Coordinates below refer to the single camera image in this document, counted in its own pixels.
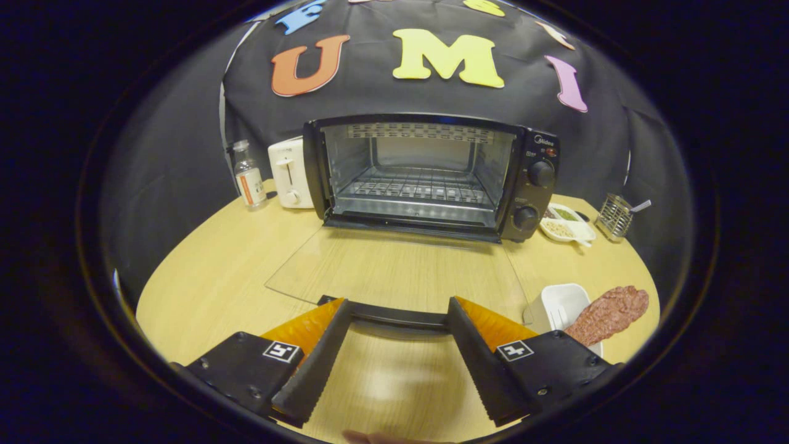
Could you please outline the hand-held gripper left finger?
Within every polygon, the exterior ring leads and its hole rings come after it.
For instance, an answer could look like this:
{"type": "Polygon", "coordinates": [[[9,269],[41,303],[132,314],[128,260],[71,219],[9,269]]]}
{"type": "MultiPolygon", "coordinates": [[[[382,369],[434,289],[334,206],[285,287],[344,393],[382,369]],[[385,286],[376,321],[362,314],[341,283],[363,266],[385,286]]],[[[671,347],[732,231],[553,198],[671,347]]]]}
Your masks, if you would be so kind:
{"type": "Polygon", "coordinates": [[[190,381],[253,415],[308,422],[351,323],[351,303],[332,300],[264,335],[235,332],[186,366],[190,381]]]}

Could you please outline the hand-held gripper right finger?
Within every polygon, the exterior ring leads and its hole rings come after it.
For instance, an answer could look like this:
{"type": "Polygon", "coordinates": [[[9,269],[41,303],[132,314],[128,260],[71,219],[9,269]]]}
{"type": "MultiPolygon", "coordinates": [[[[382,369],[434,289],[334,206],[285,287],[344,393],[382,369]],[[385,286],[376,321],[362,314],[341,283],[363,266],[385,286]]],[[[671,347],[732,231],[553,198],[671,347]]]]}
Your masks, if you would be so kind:
{"type": "Polygon", "coordinates": [[[446,322],[498,427],[567,408],[617,373],[566,332],[537,334],[464,298],[450,299],[446,322]]]}

